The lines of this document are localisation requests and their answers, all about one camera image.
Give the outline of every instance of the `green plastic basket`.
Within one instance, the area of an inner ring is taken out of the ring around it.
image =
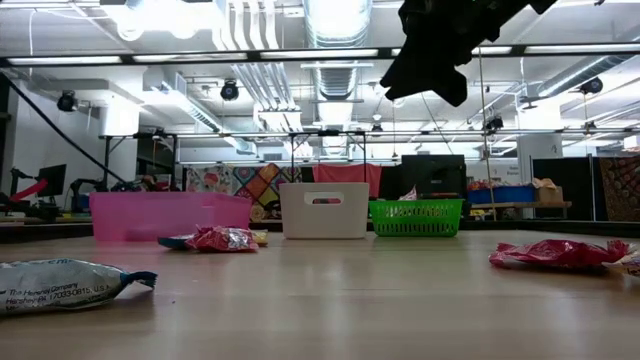
[[[378,236],[439,236],[458,233],[463,199],[370,201]]]

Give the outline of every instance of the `cardboard box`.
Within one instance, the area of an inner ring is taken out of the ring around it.
[[[536,201],[546,202],[546,203],[564,202],[564,197],[562,195],[562,187],[556,186],[555,189],[552,189],[552,188],[536,189]]]

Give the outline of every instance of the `red wrapper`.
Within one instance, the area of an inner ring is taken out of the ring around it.
[[[185,244],[201,252],[252,252],[259,248],[250,230],[222,226],[198,229]]]
[[[607,248],[570,240],[543,240],[535,244],[515,246],[498,244],[489,256],[489,262],[498,267],[509,267],[509,262],[562,267],[574,270],[602,267],[614,263],[629,252],[629,245],[620,240],[607,243]]]

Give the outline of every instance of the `snack bag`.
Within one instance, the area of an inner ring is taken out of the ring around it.
[[[520,262],[531,265],[559,267],[572,270],[603,269],[603,263],[613,263],[629,253],[629,245],[620,240],[607,243],[607,248],[571,240],[543,240],[535,244],[498,244],[489,256],[497,267],[510,267]]]
[[[250,230],[222,226],[198,229],[198,233],[187,239],[186,245],[201,252],[257,251],[258,244]]]
[[[73,259],[0,263],[0,315],[98,306],[134,281],[153,288],[156,278]]]
[[[158,238],[158,244],[173,250],[199,250],[193,246],[196,244],[191,241],[187,243],[187,240],[192,239],[197,234],[178,235],[172,237]],[[267,247],[269,240],[267,239],[266,230],[251,230],[253,240],[259,247]]]
[[[605,263],[604,266],[621,274],[640,277],[640,256],[638,255],[625,256],[615,263]]]
[[[411,189],[411,191],[409,191],[406,195],[401,196],[400,197],[400,201],[411,201],[411,200],[417,200],[418,199],[418,193],[416,192],[416,187],[414,186],[413,189]]]

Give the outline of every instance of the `blue bin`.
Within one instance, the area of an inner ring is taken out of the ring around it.
[[[493,188],[493,197],[496,203],[534,202],[536,193],[533,186],[498,186]],[[490,204],[491,192],[489,189],[469,191],[468,200],[472,204]]]

